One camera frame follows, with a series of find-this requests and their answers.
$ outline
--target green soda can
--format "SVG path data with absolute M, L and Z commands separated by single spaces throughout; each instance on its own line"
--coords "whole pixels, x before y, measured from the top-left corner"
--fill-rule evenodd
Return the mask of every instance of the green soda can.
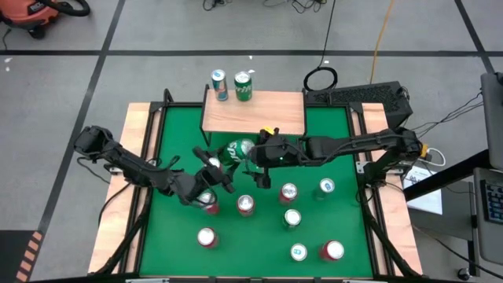
M 218 155 L 218 159 L 226 166 L 240 163 L 254 146 L 255 144 L 253 141 L 247 138 L 232 141 L 226 145 L 224 150 Z
M 238 72 L 234 76 L 234 84 L 238 100 L 249 101 L 252 99 L 252 77 L 248 72 Z

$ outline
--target vacuum hose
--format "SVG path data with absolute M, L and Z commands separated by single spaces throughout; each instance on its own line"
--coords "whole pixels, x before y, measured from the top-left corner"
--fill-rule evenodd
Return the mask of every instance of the vacuum hose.
M 41 2 L 43 5 L 48 6 L 52 9 L 55 9 L 58 12 L 67 14 L 69 16 L 74 16 L 74 17 L 85 17 L 89 15 L 91 12 L 89 8 L 89 4 L 87 4 L 86 0 L 76 0 L 81 6 L 82 9 L 76 10 L 73 9 L 68 3 L 58 3 L 58 2 L 53 2 L 51 0 L 37 0 L 38 2 Z

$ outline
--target wooden table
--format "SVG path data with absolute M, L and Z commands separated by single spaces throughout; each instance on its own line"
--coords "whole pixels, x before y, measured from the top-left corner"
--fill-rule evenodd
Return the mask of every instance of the wooden table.
M 132 153 L 140 155 L 141 147 L 145 135 L 145 128 L 149 116 L 150 103 L 131 103 L 127 111 L 126 120 L 123 127 L 120 143 L 124 148 Z M 378 132 L 387 128 L 386 116 L 382 104 L 363 104 L 363 117 L 365 119 L 366 131 L 368 133 Z M 358 116 L 353 113 L 354 131 L 356 134 L 361 133 L 358 122 Z M 154 115 L 154 123 L 152 125 L 152 136 L 149 143 L 147 159 L 152 158 L 156 133 L 159 126 L 160 113 Z M 384 151 L 372 152 L 372 157 L 377 160 L 384 154 Z M 364 160 L 365 156 L 360 155 L 360 160 Z M 388 175 L 387 181 L 402 187 L 398 176 Z M 112 176 L 110 186 L 108 188 L 107 199 L 115 192 L 121 189 L 126 183 L 122 175 Z M 140 204 L 145 198 L 145 190 L 140 197 Z M 133 198 L 133 189 L 126 190 L 112 201 L 105 212 L 103 213 L 101 224 L 97 232 L 96 242 L 94 245 L 93 255 L 90 261 L 89 272 L 96 271 L 102 267 L 108 257 L 116 250 L 118 244 L 125 235 L 127 220 L 129 217 L 131 201 Z M 393 245 L 400 252 L 406 262 L 418 273 L 422 274 L 419 255 L 417 253 L 416 241 L 414 240 L 413 230 L 409 219 L 409 212 L 405 198 L 401 192 L 391 186 L 380 188 L 380 199 L 383 210 L 384 220 L 386 224 L 387 235 Z M 370 202 L 372 213 L 375 211 L 375 198 Z M 377 257 L 377 265 L 380 274 L 387 274 L 386 263 L 384 259 L 383 247 L 377 237 L 374 235 L 375 251 Z M 126 264 L 126 272 L 132 272 L 134 269 L 134 259 L 136 256 L 138 245 L 138 235 L 133 240 Z M 395 273 L 400 274 L 395 266 Z

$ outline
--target soda can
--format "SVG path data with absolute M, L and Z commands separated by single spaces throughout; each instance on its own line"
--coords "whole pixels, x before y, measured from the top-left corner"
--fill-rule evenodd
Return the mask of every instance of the soda can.
M 220 171 L 223 171 L 222 163 L 220 162 L 220 160 L 218 160 L 218 158 L 210 157 L 208 161 L 210 161 L 211 165 L 216 166 L 218 169 L 220 169 Z
M 218 155 L 218 159 L 225 166 L 240 163 L 244 160 L 244 158 L 246 158 L 254 146 L 255 143 L 247 138 L 232 141 L 225 146 L 222 152 Z
M 215 201 L 215 196 L 213 195 L 213 193 L 209 193 L 209 192 L 202 193 L 197 199 L 200 201 L 199 204 L 201 205 L 201 207 L 209 215 L 216 215 L 220 211 L 220 206 L 218 205 L 218 202 L 215 202 L 214 204 L 210 204 Z
M 248 217 L 253 214 L 255 210 L 255 201 L 252 196 L 243 195 L 237 199 L 237 210 L 244 217 Z
M 217 100 L 226 101 L 229 98 L 226 73 L 223 70 L 214 70 L 211 72 L 211 82 L 213 83 Z
M 283 215 L 283 225 L 289 230 L 295 229 L 300 224 L 300 212 L 296 209 L 288 209 Z
M 218 244 L 218 236 L 212 228 L 206 227 L 197 234 L 197 241 L 204 248 L 214 248 Z
M 336 184 L 332 179 L 324 178 L 313 190 L 313 198 L 315 200 L 324 200 L 335 188 Z
M 327 241 L 320 248 L 320 257 L 326 261 L 337 261 L 344 255 L 343 245 L 335 240 Z
M 307 257 L 307 248 L 303 244 L 294 244 L 290 249 L 290 256 L 295 261 L 303 261 Z
M 238 72 L 234 76 L 236 85 L 236 97 L 240 101 L 249 101 L 252 99 L 252 77 L 248 72 Z
M 280 189 L 280 203 L 290 204 L 297 198 L 297 187 L 292 183 L 284 184 Z

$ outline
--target orange shop vacuum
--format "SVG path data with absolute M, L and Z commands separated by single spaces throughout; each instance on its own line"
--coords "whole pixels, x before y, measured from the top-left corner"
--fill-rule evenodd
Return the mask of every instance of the orange shop vacuum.
M 0 22 L 11 28 L 21 28 L 34 39 L 43 39 L 45 26 L 54 23 L 59 13 L 74 17 L 89 15 L 86 0 L 76 0 L 82 9 L 73 9 L 67 2 L 56 0 L 0 0 Z

